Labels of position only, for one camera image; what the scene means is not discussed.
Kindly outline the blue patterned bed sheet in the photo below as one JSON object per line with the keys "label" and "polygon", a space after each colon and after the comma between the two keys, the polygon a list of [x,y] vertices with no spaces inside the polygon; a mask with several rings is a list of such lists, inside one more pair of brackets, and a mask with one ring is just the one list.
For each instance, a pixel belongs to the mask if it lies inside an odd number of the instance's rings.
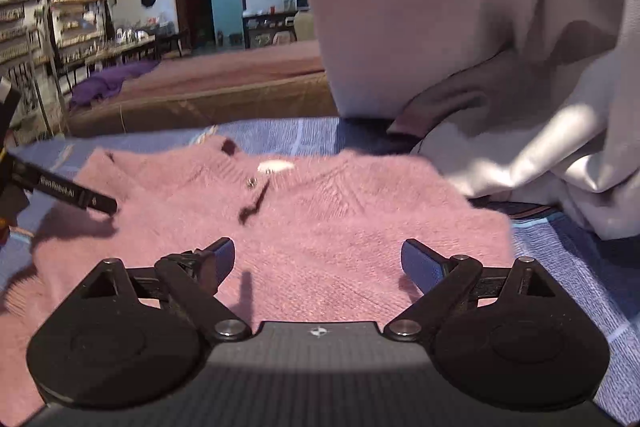
{"label": "blue patterned bed sheet", "polygon": [[[228,136],[250,154],[334,155],[345,148],[370,154],[406,153],[409,138],[385,133],[380,122],[338,118],[246,120],[204,129],[56,138],[16,148],[22,159],[73,176],[98,147],[157,153]],[[597,403],[625,424],[639,418],[639,241],[603,242],[558,210],[509,204],[517,255],[540,261],[604,332],[611,361]]]}

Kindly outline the pink knitted sweater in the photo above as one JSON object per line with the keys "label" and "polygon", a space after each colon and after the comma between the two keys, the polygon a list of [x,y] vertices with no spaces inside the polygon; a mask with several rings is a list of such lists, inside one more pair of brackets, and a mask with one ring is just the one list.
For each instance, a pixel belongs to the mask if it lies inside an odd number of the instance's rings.
{"label": "pink knitted sweater", "polygon": [[105,258],[148,267],[221,237],[236,258],[219,299],[262,321],[386,322],[410,303],[399,251],[416,239],[490,267],[513,262],[508,219],[474,208],[418,156],[268,157],[224,136],[157,154],[98,148],[76,181],[113,197],[113,218],[54,206],[32,265],[1,298],[1,419],[40,408],[26,366],[36,329]]}

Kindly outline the purple cloth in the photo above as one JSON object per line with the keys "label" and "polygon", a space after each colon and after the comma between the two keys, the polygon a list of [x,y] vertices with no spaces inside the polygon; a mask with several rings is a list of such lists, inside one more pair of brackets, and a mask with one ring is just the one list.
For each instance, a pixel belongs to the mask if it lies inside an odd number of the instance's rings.
{"label": "purple cloth", "polygon": [[137,61],[111,66],[94,72],[75,87],[70,98],[69,109],[90,107],[93,102],[113,98],[122,91],[127,80],[137,79],[152,72],[160,64],[159,61]]}

